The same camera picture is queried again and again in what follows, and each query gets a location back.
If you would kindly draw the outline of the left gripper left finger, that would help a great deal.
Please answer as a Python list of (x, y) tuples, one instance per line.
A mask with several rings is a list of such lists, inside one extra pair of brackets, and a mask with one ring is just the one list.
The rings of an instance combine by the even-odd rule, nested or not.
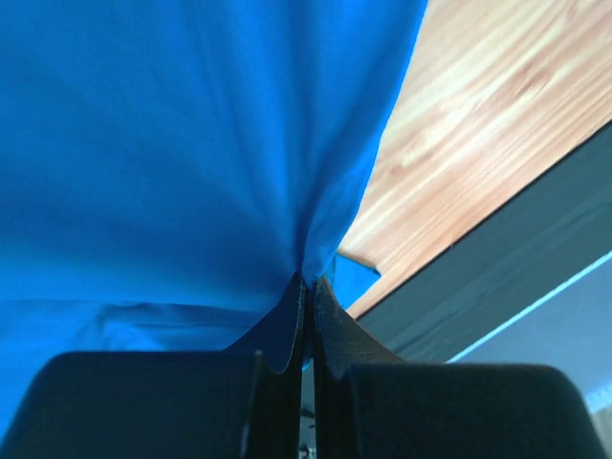
[(5, 458), (295, 458), (306, 286), (219, 352), (72, 352), (35, 376)]

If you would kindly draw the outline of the blue t-shirt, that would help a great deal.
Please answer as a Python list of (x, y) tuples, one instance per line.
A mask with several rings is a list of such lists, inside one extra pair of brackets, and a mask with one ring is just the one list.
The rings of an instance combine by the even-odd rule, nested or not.
[(423, 1), (5, 1), (1, 336), (219, 346), (353, 223)]

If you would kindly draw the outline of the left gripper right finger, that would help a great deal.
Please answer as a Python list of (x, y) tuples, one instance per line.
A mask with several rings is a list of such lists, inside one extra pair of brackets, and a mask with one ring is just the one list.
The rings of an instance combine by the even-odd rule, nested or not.
[(313, 294), (321, 458), (600, 458), (581, 395), (531, 364), (405, 361), (319, 281)]

